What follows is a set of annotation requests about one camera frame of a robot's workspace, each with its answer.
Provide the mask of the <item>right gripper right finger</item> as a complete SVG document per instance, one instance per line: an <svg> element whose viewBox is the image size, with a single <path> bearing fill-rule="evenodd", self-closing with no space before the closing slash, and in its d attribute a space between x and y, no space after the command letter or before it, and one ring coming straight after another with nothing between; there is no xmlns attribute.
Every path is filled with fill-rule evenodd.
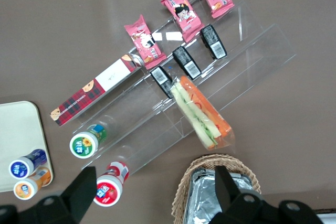
<svg viewBox="0 0 336 224"><path fill-rule="evenodd" d="M225 166L215 167L215 193L222 211L210 223L322 223L300 201L284 200L274 207L254 190L240 191Z"/></svg>

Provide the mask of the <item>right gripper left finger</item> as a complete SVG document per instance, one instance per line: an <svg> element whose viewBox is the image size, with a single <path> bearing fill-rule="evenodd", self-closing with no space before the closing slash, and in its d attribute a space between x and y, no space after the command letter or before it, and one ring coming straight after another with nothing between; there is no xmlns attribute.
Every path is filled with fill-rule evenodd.
<svg viewBox="0 0 336 224"><path fill-rule="evenodd" d="M1 223L80 223L96 192L96 168L88 166L59 196L46 197L22 212L1 205Z"/></svg>

